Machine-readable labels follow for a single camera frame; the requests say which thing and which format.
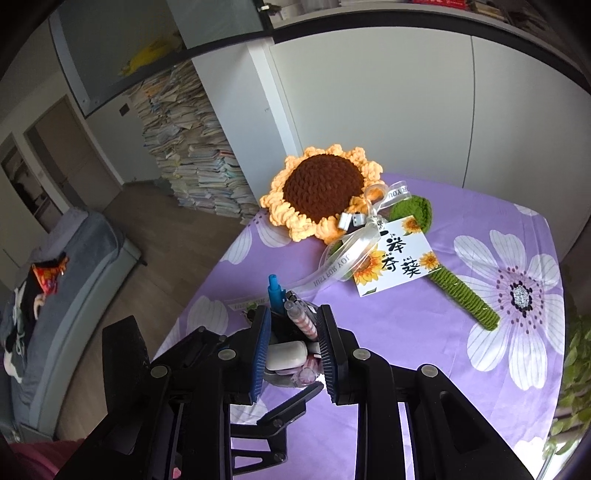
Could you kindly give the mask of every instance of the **white eraser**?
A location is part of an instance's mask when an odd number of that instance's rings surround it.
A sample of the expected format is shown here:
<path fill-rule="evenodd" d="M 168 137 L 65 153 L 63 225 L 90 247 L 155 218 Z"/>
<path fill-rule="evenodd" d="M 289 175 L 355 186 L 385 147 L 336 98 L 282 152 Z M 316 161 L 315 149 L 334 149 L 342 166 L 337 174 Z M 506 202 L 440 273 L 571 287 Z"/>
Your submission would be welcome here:
<path fill-rule="evenodd" d="M 287 370 L 301 367 L 306 363 L 308 349 L 301 340 L 295 342 L 275 343 L 267 350 L 268 370 Z"/>
<path fill-rule="evenodd" d="M 346 212 L 341 213 L 340 218 L 339 218 L 338 227 L 341 230 L 347 231 L 349 229 L 349 225 L 351 224 L 352 217 L 353 217 L 353 215 L 351 215 L 350 213 L 346 213 Z"/>

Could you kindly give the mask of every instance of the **blue pen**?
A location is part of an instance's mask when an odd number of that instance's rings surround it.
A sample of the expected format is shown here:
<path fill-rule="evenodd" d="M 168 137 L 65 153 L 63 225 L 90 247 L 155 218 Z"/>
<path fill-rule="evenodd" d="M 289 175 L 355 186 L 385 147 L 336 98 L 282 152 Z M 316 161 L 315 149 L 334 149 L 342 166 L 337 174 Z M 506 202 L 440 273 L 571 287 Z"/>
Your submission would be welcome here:
<path fill-rule="evenodd" d="M 269 275 L 269 301 L 271 302 L 271 310 L 280 315 L 285 315 L 285 308 L 283 302 L 285 301 L 285 290 L 281 289 L 281 285 L 277 281 L 277 275 Z"/>

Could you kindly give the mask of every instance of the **white flower print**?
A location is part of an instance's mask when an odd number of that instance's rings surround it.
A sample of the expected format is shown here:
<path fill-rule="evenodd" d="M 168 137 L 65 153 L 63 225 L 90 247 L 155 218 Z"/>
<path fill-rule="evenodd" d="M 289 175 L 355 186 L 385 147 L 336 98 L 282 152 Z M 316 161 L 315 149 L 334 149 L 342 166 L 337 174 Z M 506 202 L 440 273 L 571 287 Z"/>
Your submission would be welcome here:
<path fill-rule="evenodd" d="M 267 411 L 267 406 L 260 398 L 252 405 L 230 405 L 230 422 L 254 425 Z"/>
<path fill-rule="evenodd" d="M 226 333 L 228 328 L 226 306 L 219 300 L 211 301 L 205 295 L 200 296 L 187 315 L 187 334 L 201 325 L 218 335 Z"/>
<path fill-rule="evenodd" d="M 251 222 L 238 235 L 230 248 L 226 251 L 220 261 L 227 260 L 232 265 L 241 263 L 252 246 L 252 225 L 256 227 L 256 231 L 261 241 L 270 248 L 284 247 L 291 238 L 289 237 L 287 228 L 284 226 L 275 226 L 269 221 L 269 212 L 267 210 L 259 210 Z"/>
<path fill-rule="evenodd" d="M 516 203 L 514 203 L 513 205 L 515 205 L 515 207 L 524 215 L 528 215 L 530 217 L 539 215 L 538 212 L 536 212 L 535 210 L 532 210 L 531 208 L 523 207 L 521 205 L 517 205 Z"/>
<path fill-rule="evenodd" d="M 177 321 L 174 322 L 172 329 L 170 330 L 170 332 L 168 333 L 168 335 L 164 339 L 164 342 L 162 343 L 162 345 L 160 345 L 160 348 L 158 348 L 158 350 L 156 351 L 156 355 L 154 355 L 154 358 L 158 358 L 166 350 L 169 350 L 174 345 L 179 343 L 182 338 L 183 337 L 181 336 L 180 325 L 179 325 L 178 319 L 177 319 Z"/>
<path fill-rule="evenodd" d="M 564 300 L 548 293 L 560 281 L 560 271 L 548 254 L 532 257 L 526 268 L 525 247 L 515 235 L 490 232 L 491 243 L 501 259 L 497 263 L 489 248 L 471 236 L 458 236 L 456 254 L 479 278 L 458 275 L 499 314 L 493 332 L 475 324 L 467 342 L 468 357 L 477 370 L 493 370 L 509 347 L 509 373 L 522 390 L 542 388 L 548 359 L 542 330 L 551 347 L 564 352 Z"/>
<path fill-rule="evenodd" d="M 535 478 L 544 465 L 544 443 L 540 437 L 534 437 L 529 442 L 520 440 L 513 447 L 513 451 L 521 460 L 521 463 L 530 471 Z"/>

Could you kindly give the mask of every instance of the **green crochet stem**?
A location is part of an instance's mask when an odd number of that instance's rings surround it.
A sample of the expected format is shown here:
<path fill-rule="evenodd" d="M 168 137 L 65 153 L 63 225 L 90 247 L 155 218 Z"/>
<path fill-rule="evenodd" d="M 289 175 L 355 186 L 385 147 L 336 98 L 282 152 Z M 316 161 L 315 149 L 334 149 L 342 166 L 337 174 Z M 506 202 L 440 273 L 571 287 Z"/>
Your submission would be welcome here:
<path fill-rule="evenodd" d="M 414 215 L 423 233 L 431 228 L 433 210 L 426 198 L 413 195 L 408 200 L 395 203 L 390 210 L 390 221 Z M 499 315 L 484 300 L 472 291 L 462 280 L 446 267 L 440 265 L 427 276 L 435 285 L 447 293 L 464 310 L 469 312 L 486 330 L 494 330 L 499 325 Z"/>
<path fill-rule="evenodd" d="M 470 287 L 457 278 L 446 267 L 440 265 L 438 270 L 428 278 L 447 293 L 454 301 L 469 312 L 486 330 L 494 330 L 499 325 L 499 315 L 491 309 Z"/>

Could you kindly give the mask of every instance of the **red book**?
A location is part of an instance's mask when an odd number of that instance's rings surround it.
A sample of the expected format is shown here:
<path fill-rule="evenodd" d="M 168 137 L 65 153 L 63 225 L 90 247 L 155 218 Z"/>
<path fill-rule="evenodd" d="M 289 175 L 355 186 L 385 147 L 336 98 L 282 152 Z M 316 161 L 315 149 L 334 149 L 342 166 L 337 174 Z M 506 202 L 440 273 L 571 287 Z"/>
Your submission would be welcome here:
<path fill-rule="evenodd" d="M 468 10 L 466 0 L 413 0 L 414 4 L 439 5 L 440 7 L 459 8 Z"/>

